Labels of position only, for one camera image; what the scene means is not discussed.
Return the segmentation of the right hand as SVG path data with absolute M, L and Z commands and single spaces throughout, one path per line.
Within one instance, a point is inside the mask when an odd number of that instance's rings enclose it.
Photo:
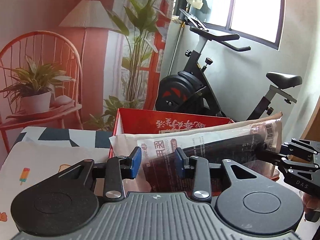
M 307 193 L 300 191 L 300 196 L 304 206 L 304 212 L 309 213 L 311 211 L 319 211 L 320 200 L 317 197 L 311 196 Z

